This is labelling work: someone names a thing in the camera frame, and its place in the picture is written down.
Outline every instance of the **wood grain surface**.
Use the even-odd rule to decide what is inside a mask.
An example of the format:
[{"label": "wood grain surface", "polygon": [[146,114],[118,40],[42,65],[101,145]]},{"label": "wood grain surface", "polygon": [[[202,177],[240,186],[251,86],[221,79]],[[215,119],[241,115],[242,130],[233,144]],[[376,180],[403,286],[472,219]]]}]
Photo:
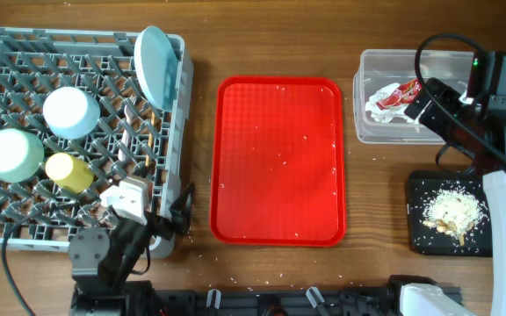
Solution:
[{"label": "wood grain surface", "polygon": [[[191,237],[140,279],[157,289],[205,291],[211,284],[237,291],[380,285],[392,274],[412,274],[460,286],[466,307],[489,313],[491,259],[423,256],[408,247],[404,182],[414,169],[434,169],[438,148],[360,143],[352,77],[365,49],[414,49],[436,32],[461,32],[506,50],[506,2],[0,0],[0,26],[138,32],[148,25],[181,35],[195,65],[181,176],[184,185],[197,184],[197,196]],[[434,47],[465,49],[453,42]],[[326,76],[342,89],[349,228],[336,247],[236,247],[210,233],[216,90],[237,74]],[[11,252],[9,262],[37,314],[67,314],[74,283],[65,254]],[[22,313],[0,262],[0,314]]]}]

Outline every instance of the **yellow cup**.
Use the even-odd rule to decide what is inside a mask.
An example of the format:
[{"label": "yellow cup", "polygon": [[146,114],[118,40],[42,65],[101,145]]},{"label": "yellow cup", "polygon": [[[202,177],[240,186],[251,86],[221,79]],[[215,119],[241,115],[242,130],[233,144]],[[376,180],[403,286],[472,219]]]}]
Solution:
[{"label": "yellow cup", "polygon": [[46,161],[46,174],[58,186],[80,193],[93,183],[89,165],[70,154],[53,154]]}]

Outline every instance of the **clear plastic container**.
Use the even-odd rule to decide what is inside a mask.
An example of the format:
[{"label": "clear plastic container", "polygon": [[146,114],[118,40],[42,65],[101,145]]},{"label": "clear plastic container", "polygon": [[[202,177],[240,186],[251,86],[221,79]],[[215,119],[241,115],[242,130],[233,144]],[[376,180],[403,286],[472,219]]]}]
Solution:
[{"label": "clear plastic container", "polygon": [[[357,136],[365,144],[443,144],[443,140],[420,124],[394,118],[376,122],[365,103],[376,91],[391,83],[404,84],[415,78],[415,50],[367,49],[360,55],[360,68],[353,80],[353,107]],[[458,92],[464,92],[473,53],[423,51],[421,71],[427,80],[436,77]]]}]

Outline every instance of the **plastic tray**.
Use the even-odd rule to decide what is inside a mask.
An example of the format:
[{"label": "plastic tray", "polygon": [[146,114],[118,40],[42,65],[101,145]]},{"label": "plastic tray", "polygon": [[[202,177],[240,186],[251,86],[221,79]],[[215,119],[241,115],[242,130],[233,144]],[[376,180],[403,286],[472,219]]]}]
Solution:
[{"label": "plastic tray", "polygon": [[[360,67],[353,79],[353,112],[358,139],[365,144],[436,145],[443,140],[419,124],[402,119],[389,123],[373,120],[365,103],[376,91],[391,83],[404,84],[415,78],[415,50],[367,49],[360,55]],[[473,53],[423,51],[421,70],[425,79],[436,77],[464,92],[470,76]]]},{"label": "plastic tray", "polygon": [[326,78],[218,90],[210,227],[234,244],[329,247],[346,231],[343,102]]},{"label": "plastic tray", "polygon": [[[189,116],[193,66],[181,37],[168,35],[178,59],[176,92],[171,113],[158,111],[142,95],[134,68],[137,32],[66,31],[0,28],[0,129],[19,125],[45,144],[46,157],[54,152],[72,154],[93,167],[98,181],[76,195],[59,188],[41,170],[29,183],[12,188],[0,181],[0,247],[3,231],[14,220],[49,205],[81,201],[81,205],[41,215],[19,234],[9,248],[67,251],[69,239],[83,226],[114,227],[115,218],[97,204],[84,205],[107,187],[105,178],[120,179],[143,167],[150,150],[154,166],[152,210],[170,217],[169,206],[180,191],[179,162],[184,123]],[[68,142],[46,130],[41,107],[51,90],[73,86],[94,96],[101,104],[98,128],[85,139]],[[138,112],[132,124],[132,157],[118,161],[117,144],[125,130],[124,107]],[[151,112],[157,123],[148,144]],[[155,240],[152,255],[168,254],[173,241]]]}]

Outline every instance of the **small black tray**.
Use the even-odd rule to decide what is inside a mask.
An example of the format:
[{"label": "small black tray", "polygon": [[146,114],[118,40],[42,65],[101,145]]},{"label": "small black tray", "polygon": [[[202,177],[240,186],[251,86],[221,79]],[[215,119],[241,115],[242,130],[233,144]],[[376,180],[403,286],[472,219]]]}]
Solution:
[{"label": "small black tray", "polygon": [[423,224],[423,212],[427,203],[431,201],[440,189],[448,190],[452,187],[462,187],[474,195],[479,201],[488,204],[481,185],[481,178],[477,176],[463,177],[454,173],[438,170],[416,170],[409,176],[406,197],[408,200],[408,228],[409,241],[413,250],[424,255],[459,255],[490,257],[493,255],[491,244],[491,221],[489,212],[482,210],[487,217],[473,228],[473,236],[466,235],[466,244],[461,247],[457,239],[444,233],[438,233],[436,228],[429,228]]}]

